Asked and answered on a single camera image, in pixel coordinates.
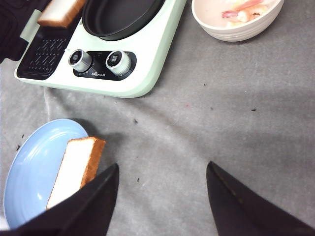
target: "toast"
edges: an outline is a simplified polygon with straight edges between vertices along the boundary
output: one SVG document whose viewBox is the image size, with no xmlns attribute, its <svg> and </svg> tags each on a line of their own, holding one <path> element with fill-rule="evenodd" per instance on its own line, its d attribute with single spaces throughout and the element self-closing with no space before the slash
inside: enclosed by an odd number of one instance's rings
<svg viewBox="0 0 315 236">
<path fill-rule="evenodd" d="M 96 137 L 68 141 L 46 209 L 70 197 L 94 179 L 105 143 Z"/>
<path fill-rule="evenodd" d="M 81 11 L 86 0 L 52 0 L 37 22 L 41 26 L 67 28 Z"/>
</svg>

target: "control knob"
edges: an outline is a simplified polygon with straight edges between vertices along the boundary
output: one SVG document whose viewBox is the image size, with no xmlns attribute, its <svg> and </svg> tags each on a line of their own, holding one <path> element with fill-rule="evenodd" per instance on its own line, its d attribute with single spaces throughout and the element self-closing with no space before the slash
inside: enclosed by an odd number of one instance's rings
<svg viewBox="0 0 315 236">
<path fill-rule="evenodd" d="M 116 76 L 123 76 L 130 70 L 131 59 L 123 51 L 113 51 L 106 58 L 105 65 Z"/>
<path fill-rule="evenodd" d="M 78 72 L 87 71 L 92 64 L 92 57 L 81 49 L 75 50 L 69 57 L 69 65 Z"/>
</svg>

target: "table surface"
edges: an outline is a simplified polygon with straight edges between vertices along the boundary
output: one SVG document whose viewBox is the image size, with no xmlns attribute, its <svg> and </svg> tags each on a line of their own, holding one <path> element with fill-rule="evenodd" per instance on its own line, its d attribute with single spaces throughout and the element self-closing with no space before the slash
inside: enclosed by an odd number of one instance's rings
<svg viewBox="0 0 315 236">
<path fill-rule="evenodd" d="M 157 84 L 135 99 L 22 83 L 5 60 L 1 197 L 17 146 L 42 124 L 71 118 L 107 141 L 99 171 L 120 166 L 109 236 L 217 235 L 210 160 L 315 227 L 312 9 L 313 0 L 286 0 L 259 36 L 226 43 L 199 26 L 188 1 Z"/>
</svg>

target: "shrimp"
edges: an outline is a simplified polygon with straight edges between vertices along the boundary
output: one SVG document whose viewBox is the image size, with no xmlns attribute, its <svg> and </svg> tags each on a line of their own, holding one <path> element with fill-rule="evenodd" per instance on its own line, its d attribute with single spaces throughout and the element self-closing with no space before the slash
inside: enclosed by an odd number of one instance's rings
<svg viewBox="0 0 315 236">
<path fill-rule="evenodd" d="M 238 12 L 237 19 L 242 23 L 246 23 L 252 19 L 252 14 L 247 9 L 244 9 Z"/>
<path fill-rule="evenodd" d="M 248 0 L 245 3 L 241 4 L 241 5 L 237 5 L 234 7 L 233 10 L 229 10 L 229 11 L 224 11 L 222 12 L 222 17 L 224 18 L 228 18 L 228 17 L 235 17 L 238 15 L 239 11 L 251 7 L 251 6 L 255 6 L 257 4 L 262 3 L 264 0 Z"/>
<path fill-rule="evenodd" d="M 266 5 L 258 4 L 255 6 L 248 7 L 246 8 L 246 10 L 254 16 L 257 15 L 261 16 L 268 10 L 268 7 Z"/>
</svg>

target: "black nonstick pan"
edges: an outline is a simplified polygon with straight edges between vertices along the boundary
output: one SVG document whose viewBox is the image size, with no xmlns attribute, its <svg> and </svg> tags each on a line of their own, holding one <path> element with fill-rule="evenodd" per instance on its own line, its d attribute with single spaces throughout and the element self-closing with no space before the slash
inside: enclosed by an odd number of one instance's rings
<svg viewBox="0 0 315 236">
<path fill-rule="evenodd" d="M 104 40 L 133 35 L 154 18 L 164 0 L 87 0 L 83 9 L 85 30 Z"/>
</svg>

